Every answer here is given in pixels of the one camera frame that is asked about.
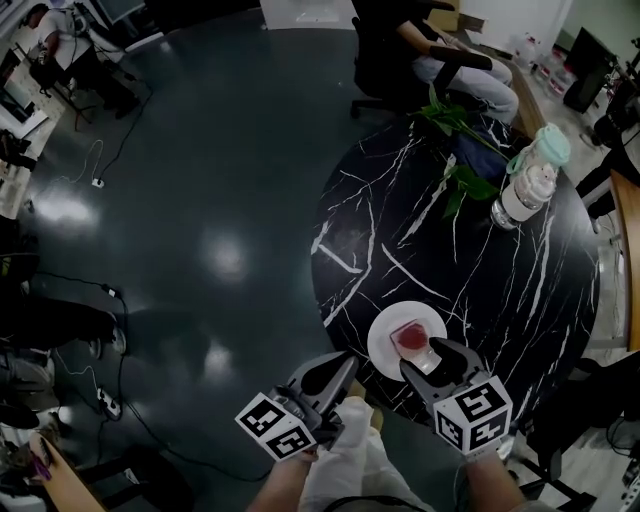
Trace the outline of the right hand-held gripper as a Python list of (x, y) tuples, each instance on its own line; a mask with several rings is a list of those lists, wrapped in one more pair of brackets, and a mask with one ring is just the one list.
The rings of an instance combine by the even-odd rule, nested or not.
[[(433, 337), (430, 345), (440, 362), (435, 372), (463, 375), (476, 364), (476, 353), (459, 342)], [(438, 390), (426, 375), (408, 360), (399, 362), (406, 383), (422, 400), (437, 400)], [(484, 455), (497, 450), (507, 434), (513, 403), (497, 376), (469, 385), (437, 401), (433, 406), (434, 431), (461, 455)]]

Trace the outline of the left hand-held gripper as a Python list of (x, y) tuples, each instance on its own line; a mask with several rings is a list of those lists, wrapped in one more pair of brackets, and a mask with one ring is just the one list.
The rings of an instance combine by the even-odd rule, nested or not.
[(316, 357), (294, 372), (289, 385), (257, 394), (235, 422), (275, 460), (314, 447), (330, 449), (344, 431), (336, 407), (357, 370), (357, 357), (344, 351)]

